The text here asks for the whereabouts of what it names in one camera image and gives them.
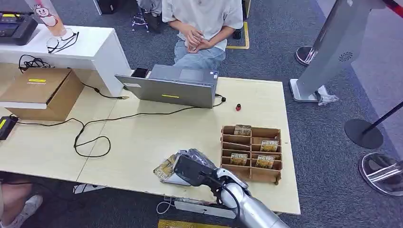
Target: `jeans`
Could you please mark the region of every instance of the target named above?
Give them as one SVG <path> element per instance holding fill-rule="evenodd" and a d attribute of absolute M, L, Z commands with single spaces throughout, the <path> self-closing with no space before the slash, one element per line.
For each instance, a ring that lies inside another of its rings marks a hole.
<path fill-rule="evenodd" d="M 188 53 L 185 41 L 180 39 L 175 45 L 174 67 L 217 70 L 225 59 L 225 51 L 218 47 L 203 49 L 195 54 Z"/>

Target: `black pole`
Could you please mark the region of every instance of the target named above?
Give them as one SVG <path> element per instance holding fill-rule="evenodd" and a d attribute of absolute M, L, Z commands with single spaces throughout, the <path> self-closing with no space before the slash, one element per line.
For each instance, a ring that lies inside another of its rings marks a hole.
<path fill-rule="evenodd" d="M 400 102 L 396 107 L 394 107 L 391 111 L 383 115 L 379 120 L 377 120 L 375 123 L 371 124 L 367 129 L 363 131 L 362 134 L 368 133 L 370 130 L 374 129 L 378 124 L 382 123 L 385 119 L 387 119 L 389 116 L 391 116 L 393 113 L 397 112 L 401 107 L 403 107 L 403 101 Z"/>

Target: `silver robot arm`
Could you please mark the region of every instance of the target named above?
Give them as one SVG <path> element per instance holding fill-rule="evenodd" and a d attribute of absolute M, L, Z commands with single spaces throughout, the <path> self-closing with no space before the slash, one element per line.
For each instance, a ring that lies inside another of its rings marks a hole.
<path fill-rule="evenodd" d="M 231 182 L 224 186 L 231 191 L 240 205 L 239 219 L 248 228 L 288 228 L 288 226 L 260 200 L 252 197 L 248 191 L 248 184 L 240 180 L 232 172 L 219 168 L 216 170 L 217 177 L 226 177 Z M 222 203 L 238 213 L 235 199 L 225 190 L 221 190 Z"/>

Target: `white sneaker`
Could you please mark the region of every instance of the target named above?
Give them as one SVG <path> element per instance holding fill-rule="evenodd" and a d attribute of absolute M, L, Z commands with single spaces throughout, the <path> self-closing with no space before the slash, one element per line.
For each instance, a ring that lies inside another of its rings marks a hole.
<path fill-rule="evenodd" d="M 27 220 L 31 215 L 33 215 L 37 209 L 40 207 L 40 205 L 43 202 L 43 198 L 40 195 L 35 195 L 31 197 L 29 200 L 25 202 L 25 206 L 22 209 L 21 213 L 17 215 L 17 217 L 14 219 L 14 221 L 8 225 L 8 226 L 3 226 L 1 225 L 2 228 L 20 228 L 22 224 Z"/>

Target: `black stanchion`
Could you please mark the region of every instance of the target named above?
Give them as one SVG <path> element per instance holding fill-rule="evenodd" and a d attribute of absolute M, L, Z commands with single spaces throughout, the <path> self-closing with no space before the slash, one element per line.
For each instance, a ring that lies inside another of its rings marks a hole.
<path fill-rule="evenodd" d="M 351 141 L 361 147 L 367 149 L 379 148 L 382 143 L 384 143 L 384 136 L 376 126 L 402 107 L 403 102 L 379 118 L 375 123 L 370 123 L 360 119 L 349 120 L 344 125 L 345 134 Z"/>

